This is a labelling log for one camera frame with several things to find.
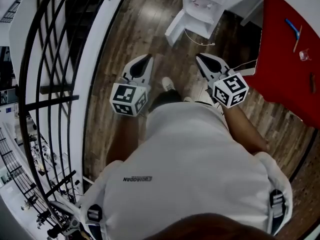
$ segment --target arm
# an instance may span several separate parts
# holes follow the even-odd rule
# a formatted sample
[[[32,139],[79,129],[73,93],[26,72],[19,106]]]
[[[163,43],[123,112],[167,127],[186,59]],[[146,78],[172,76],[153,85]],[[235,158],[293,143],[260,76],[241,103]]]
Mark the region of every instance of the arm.
[[[267,142],[248,120],[239,106],[222,110],[232,138],[241,144],[250,154],[268,152]]]
[[[138,147],[139,122],[137,117],[122,116],[109,148],[106,164],[125,161]]]

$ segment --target blue handle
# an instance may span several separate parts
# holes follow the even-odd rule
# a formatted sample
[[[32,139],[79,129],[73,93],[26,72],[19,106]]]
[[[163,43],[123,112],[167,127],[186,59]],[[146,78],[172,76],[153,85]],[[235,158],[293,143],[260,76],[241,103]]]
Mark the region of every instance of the blue handle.
[[[289,24],[289,26],[294,30],[295,32],[295,38],[298,40],[300,37],[300,33],[298,31],[298,29],[296,29],[296,27],[291,23],[290,20],[288,20],[287,18],[285,19],[285,22]]]

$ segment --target white cube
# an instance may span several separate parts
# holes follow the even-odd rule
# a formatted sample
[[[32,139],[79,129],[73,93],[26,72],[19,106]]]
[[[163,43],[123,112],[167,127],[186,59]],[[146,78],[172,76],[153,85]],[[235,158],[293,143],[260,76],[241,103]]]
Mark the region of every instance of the white cube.
[[[245,100],[249,87],[240,73],[214,82],[212,96],[227,108]]]
[[[148,101],[147,88],[114,83],[110,104],[117,114],[136,117]]]

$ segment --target shirt logo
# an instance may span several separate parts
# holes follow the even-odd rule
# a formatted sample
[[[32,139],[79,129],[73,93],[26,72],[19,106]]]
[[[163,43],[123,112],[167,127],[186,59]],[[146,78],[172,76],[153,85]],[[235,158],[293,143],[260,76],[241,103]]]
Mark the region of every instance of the shirt logo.
[[[152,176],[132,176],[132,177],[124,177],[124,182],[150,182],[152,181]]]

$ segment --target red tablecloth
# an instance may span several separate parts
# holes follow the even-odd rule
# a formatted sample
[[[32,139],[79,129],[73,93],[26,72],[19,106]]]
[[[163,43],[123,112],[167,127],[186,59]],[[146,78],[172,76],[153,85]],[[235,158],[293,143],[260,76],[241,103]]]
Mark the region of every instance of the red tablecloth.
[[[295,53],[295,32],[286,18],[298,30],[302,25]],[[301,61],[299,52],[306,49],[312,60]],[[311,92],[310,73],[315,75],[315,93]],[[266,101],[283,104],[305,124],[320,129],[320,38],[284,0],[264,0],[256,73],[245,80]]]

